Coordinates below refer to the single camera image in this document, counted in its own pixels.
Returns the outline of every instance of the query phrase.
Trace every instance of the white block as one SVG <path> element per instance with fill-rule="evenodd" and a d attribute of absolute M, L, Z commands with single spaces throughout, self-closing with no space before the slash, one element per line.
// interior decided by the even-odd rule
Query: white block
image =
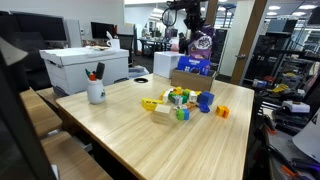
<path fill-rule="evenodd" d="M 177 52 L 164 51 L 154 54 L 153 73 L 165 78 L 171 78 L 172 70 L 178 66 L 180 56 Z"/>
<path fill-rule="evenodd" d="M 168 100 L 169 100 L 169 94 L 170 94 L 170 91 L 166 91 L 164 94 L 163 94 L 163 98 L 162 98 L 162 101 L 164 103 L 167 103 Z"/>
<path fill-rule="evenodd" d="M 189 93 L 189 101 L 193 102 L 193 103 L 196 103 L 197 99 L 198 99 L 198 95 L 194 91 L 191 91 Z"/>

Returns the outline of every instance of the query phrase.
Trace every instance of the wall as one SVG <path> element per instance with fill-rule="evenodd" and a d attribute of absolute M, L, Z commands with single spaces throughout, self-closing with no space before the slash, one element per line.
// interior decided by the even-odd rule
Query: wall
<path fill-rule="evenodd" d="M 179 30 L 178 33 L 182 32 L 184 35 L 186 35 L 187 33 L 187 26 L 183 22 L 185 18 L 186 18 L 186 13 L 178 12 L 177 21 L 176 21 L 176 24 L 174 25 L 174 28 Z"/>
<path fill-rule="evenodd" d="M 224 55 L 222 57 L 220 73 L 231 76 L 236 63 L 244 33 L 247 29 L 254 0 L 238 1 L 234 20 L 228 32 Z"/>
<path fill-rule="evenodd" d="M 0 10 L 21 11 L 78 19 L 85 30 L 84 40 L 92 38 L 91 21 L 124 24 L 123 0 L 0 0 Z"/>

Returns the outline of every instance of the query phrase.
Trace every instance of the yellow block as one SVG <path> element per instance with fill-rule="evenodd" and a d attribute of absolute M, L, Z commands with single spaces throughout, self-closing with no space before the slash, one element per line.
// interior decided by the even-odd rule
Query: yellow block
<path fill-rule="evenodd" d="M 196 91 L 195 92 L 197 96 L 199 96 L 202 92 L 201 91 Z"/>
<path fill-rule="evenodd" d="M 142 106 L 148 111 L 154 111 L 158 104 L 163 104 L 163 101 L 157 99 L 142 98 Z"/>
<path fill-rule="evenodd" d="M 180 86 L 178 86 L 177 88 L 175 88 L 173 90 L 174 93 L 181 95 L 182 94 L 182 88 Z"/>
<path fill-rule="evenodd" d="M 229 115 L 229 109 L 226 106 L 218 106 L 216 113 L 218 116 L 221 116 L 223 118 L 227 118 Z"/>

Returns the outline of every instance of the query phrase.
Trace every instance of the black chair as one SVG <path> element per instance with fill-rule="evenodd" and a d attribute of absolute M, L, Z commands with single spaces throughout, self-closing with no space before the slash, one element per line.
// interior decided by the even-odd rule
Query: black chair
<path fill-rule="evenodd" d="M 133 59 L 132 59 L 132 43 L 133 43 L 133 35 L 127 34 L 117 34 L 120 40 L 120 48 L 129 51 L 128 65 L 132 67 Z"/>
<path fill-rule="evenodd" d="M 28 52 L 23 59 L 29 86 L 36 90 L 51 87 L 50 78 L 39 50 L 47 49 L 43 37 L 38 32 L 16 32 L 10 37 L 11 43 Z"/>

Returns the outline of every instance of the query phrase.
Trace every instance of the desk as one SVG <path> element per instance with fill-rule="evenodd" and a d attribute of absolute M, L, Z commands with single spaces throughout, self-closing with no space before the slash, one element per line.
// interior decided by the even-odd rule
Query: desk
<path fill-rule="evenodd" d="M 31 88 L 20 93 L 20 97 L 39 137 L 61 127 L 61 119 Z"/>
<path fill-rule="evenodd" d="M 166 51 L 167 50 L 167 44 L 170 44 L 169 42 L 163 42 L 162 40 L 150 40 L 150 39 L 138 39 L 140 40 L 141 44 L 142 44 L 142 55 L 144 55 L 144 46 L 146 44 L 148 44 L 148 42 L 152 43 L 154 48 L 153 48 L 153 52 L 155 51 L 155 45 L 156 44 L 160 44 L 160 49 L 161 51 Z"/>
<path fill-rule="evenodd" d="M 154 74 L 106 86 L 106 101 L 91 105 L 85 92 L 57 103 L 102 147 L 140 179 L 242 179 L 253 90 L 215 81 L 211 112 L 191 112 L 189 121 L 156 124 L 141 98 L 158 98 L 172 88 Z M 227 119 L 217 105 L 230 109 Z"/>

